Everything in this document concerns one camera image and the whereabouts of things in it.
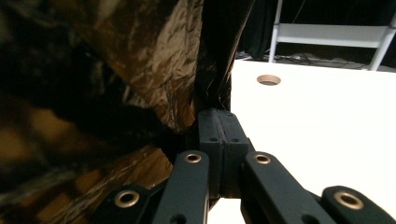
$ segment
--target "white tabletop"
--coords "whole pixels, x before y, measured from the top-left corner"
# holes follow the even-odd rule
[[[262,85],[260,75],[281,83]],[[256,150],[276,156],[304,188],[321,195],[347,186],[396,217],[396,74],[236,61],[232,112]],[[244,223],[239,207],[223,204],[209,224]]]

